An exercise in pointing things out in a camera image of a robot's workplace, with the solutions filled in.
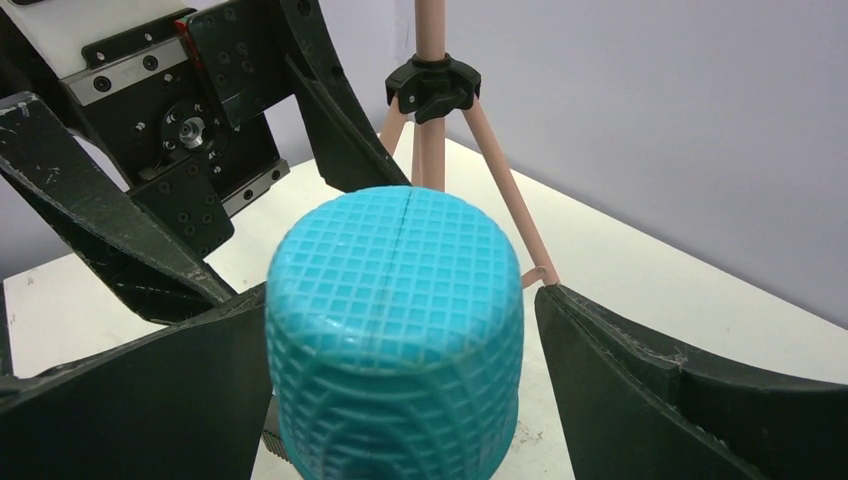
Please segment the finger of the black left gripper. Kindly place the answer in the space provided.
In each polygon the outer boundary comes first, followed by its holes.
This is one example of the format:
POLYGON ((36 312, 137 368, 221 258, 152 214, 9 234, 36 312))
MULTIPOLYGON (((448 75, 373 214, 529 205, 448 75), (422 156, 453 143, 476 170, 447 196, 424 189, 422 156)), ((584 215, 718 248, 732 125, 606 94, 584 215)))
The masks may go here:
POLYGON ((1 174, 133 313, 183 322, 234 290, 129 196, 31 92, 1 101, 1 174))
POLYGON ((317 1, 278 3, 278 42, 324 181, 341 192, 410 184, 349 83, 317 1))

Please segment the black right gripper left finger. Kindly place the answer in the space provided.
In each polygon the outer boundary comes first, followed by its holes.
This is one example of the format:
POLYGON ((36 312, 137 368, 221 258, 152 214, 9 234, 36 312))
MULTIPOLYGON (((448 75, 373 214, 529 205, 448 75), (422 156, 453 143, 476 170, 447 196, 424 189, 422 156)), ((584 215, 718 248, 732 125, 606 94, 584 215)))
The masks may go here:
POLYGON ((247 479, 272 387, 256 286, 185 322, 1 380, 5 479, 247 479))

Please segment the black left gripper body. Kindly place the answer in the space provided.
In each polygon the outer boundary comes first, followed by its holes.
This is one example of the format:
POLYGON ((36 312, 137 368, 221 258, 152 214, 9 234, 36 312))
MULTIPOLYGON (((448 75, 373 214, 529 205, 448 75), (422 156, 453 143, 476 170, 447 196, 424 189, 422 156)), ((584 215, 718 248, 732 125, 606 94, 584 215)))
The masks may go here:
POLYGON ((100 148, 129 196, 207 255, 288 167, 265 111, 288 97, 266 1, 189 6, 81 49, 59 77, 1 8, 1 49, 100 148))

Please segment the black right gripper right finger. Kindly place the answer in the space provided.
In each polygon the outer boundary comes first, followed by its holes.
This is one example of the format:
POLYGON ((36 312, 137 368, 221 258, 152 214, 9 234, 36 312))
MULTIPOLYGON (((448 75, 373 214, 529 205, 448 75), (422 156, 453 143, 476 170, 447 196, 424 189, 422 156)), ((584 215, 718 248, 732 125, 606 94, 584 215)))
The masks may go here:
POLYGON ((535 315, 578 479, 843 479, 847 388, 733 361, 562 285, 535 315))

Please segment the turquoise toy microphone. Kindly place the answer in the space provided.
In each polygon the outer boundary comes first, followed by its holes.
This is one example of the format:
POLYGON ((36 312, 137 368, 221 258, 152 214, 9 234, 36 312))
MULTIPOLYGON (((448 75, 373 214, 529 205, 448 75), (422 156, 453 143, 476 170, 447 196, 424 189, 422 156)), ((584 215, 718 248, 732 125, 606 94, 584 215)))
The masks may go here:
POLYGON ((265 330, 305 479, 488 479, 518 423, 521 273, 488 215, 436 190, 341 195, 285 234, 265 330))

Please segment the black microphone stand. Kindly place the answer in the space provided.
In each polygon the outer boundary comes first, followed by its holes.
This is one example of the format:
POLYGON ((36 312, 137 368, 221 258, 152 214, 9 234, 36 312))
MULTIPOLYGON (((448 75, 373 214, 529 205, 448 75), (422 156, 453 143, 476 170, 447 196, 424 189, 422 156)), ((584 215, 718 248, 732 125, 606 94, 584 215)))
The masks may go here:
POLYGON ((270 397, 261 439, 264 446, 271 454, 285 460, 286 462, 290 461, 281 436, 279 404, 275 395, 270 397))

